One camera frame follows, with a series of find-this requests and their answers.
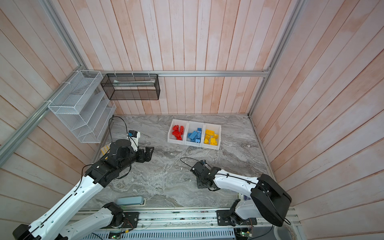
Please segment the yellow sloped brick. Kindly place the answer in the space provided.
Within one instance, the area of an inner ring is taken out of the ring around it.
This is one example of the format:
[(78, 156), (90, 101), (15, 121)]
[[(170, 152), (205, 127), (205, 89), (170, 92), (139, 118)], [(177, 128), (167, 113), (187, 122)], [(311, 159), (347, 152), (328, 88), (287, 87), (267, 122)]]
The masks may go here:
[(207, 144), (207, 145), (209, 145), (209, 144), (210, 144), (210, 138), (211, 138), (211, 136), (210, 136), (210, 135), (205, 135), (204, 144)]

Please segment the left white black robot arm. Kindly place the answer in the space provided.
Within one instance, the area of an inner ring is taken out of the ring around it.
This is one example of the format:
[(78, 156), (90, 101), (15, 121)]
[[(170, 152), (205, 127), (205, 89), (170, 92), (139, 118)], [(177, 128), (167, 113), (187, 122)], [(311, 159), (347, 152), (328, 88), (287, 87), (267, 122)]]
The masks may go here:
[(31, 224), (21, 224), (13, 231), (16, 240), (79, 240), (104, 228), (121, 228), (126, 223), (123, 209), (114, 202), (74, 224), (68, 222), (97, 193), (120, 177), (120, 172), (133, 163), (152, 159), (153, 147), (140, 149), (136, 140), (120, 139), (88, 169), (75, 187), (50, 210)]

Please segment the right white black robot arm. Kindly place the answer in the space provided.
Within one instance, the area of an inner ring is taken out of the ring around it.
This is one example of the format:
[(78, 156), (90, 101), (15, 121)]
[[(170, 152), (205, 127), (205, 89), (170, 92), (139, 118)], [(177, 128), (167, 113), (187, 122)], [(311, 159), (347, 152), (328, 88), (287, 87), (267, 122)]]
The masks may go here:
[(230, 190), (249, 198), (237, 199), (229, 210), (217, 211), (218, 225), (235, 227), (256, 218), (264, 218), (277, 227), (286, 222), (292, 198), (269, 175), (240, 176), (218, 167), (209, 169), (204, 161), (197, 162), (190, 171), (196, 176), (199, 189)]

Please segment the yellow long brick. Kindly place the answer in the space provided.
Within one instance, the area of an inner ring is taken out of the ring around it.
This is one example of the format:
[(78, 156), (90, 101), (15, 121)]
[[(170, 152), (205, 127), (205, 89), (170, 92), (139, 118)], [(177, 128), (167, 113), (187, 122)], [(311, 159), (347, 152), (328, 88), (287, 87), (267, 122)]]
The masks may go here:
[(206, 130), (206, 135), (213, 136), (215, 134), (214, 131)]

